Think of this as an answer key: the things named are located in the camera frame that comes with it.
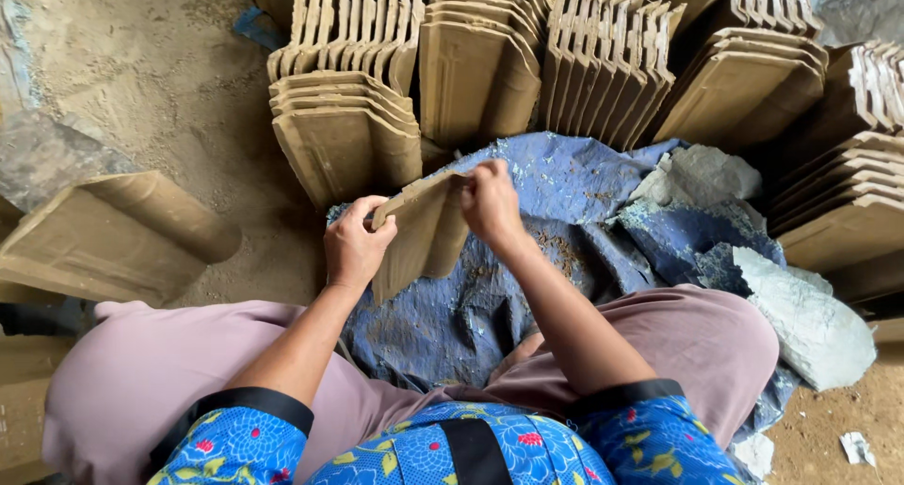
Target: hand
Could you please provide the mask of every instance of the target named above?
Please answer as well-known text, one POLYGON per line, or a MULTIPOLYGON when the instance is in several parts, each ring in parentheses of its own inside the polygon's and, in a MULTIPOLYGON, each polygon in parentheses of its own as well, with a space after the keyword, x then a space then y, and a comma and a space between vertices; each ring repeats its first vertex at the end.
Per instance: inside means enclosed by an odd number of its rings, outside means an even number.
POLYGON ((503 260, 527 241, 534 243, 521 222, 518 194, 504 160, 487 160, 468 172, 461 210, 471 231, 503 260))
POLYGON ((395 215, 386 217, 386 223, 374 232, 370 231, 371 221, 364 217, 386 201, 388 197, 379 195, 362 197, 326 228, 327 285, 363 292, 377 274, 386 247, 399 230, 395 215))

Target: blue floral shirt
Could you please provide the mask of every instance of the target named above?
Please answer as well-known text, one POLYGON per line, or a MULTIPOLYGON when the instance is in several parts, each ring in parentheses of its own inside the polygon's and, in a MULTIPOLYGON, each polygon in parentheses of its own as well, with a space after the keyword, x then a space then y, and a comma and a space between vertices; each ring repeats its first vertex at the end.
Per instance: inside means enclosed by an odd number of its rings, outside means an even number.
MULTIPOLYGON (((514 485, 743 483, 683 396, 590 405, 566 426, 513 405, 436 404, 337 455, 307 483, 458 485, 469 464, 456 459, 460 450, 444 432, 450 420, 485 421, 514 485)), ((236 405, 199 415, 149 485, 291 483, 310 423, 263 409, 236 405)))

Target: leg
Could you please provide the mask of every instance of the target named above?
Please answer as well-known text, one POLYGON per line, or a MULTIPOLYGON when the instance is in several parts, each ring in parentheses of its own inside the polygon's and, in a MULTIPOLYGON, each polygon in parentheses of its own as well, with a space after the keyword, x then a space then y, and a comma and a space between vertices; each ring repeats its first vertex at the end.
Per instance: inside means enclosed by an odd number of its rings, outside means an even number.
MULTIPOLYGON (((101 324, 51 380, 44 460, 80 485, 139 485, 148 454, 175 419, 220 390, 302 310, 265 301, 176 310, 99 304, 101 324)), ((333 355, 311 406, 297 482, 366 435, 444 399, 365 379, 333 355)))
MULTIPOLYGON (((692 285, 636 292, 598 309, 657 375, 681 384, 697 416, 727 446, 778 360, 775 332, 762 314, 737 296, 692 285)), ((543 347, 484 391, 553 412, 578 397, 543 347)))

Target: black trim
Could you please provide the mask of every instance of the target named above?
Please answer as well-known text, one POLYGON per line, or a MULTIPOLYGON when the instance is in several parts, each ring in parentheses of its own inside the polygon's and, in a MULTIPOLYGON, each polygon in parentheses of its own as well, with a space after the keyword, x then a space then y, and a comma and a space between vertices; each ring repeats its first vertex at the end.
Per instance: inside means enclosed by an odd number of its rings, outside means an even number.
POLYGON ((440 421, 446 433, 458 485, 512 485, 489 423, 477 418, 440 421))
POLYGON ((565 416, 576 418, 596 411, 621 409, 651 398, 683 396, 684 391, 672 379, 648 379, 627 385, 605 388, 591 396, 585 396, 565 408, 565 416))
POLYGON ((305 436, 311 432, 314 413, 298 400, 275 390, 260 387, 242 387, 222 390, 206 396, 188 408, 164 436, 164 440, 151 451, 149 468, 153 473, 161 470, 176 446, 188 435, 192 425, 210 411, 229 407, 250 407, 292 423, 305 436))

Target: red flower print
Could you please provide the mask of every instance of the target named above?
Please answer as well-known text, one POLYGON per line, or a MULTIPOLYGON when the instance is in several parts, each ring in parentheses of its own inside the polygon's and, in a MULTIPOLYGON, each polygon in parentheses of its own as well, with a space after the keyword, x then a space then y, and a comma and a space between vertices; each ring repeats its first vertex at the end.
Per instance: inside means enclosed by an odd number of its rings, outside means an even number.
POLYGON ((536 432, 523 433, 518 436, 518 443, 528 446, 540 446, 543 444, 543 438, 536 432))
POLYGON ((210 439, 205 439, 203 441, 198 441, 197 443, 194 444, 194 446, 198 450, 201 450, 204 453, 208 453, 210 450, 213 449, 213 442, 211 442, 210 439))
POLYGON ((283 468, 278 473, 273 475, 273 478, 270 478, 270 483, 278 483, 280 481, 286 481, 288 479, 288 469, 283 468))

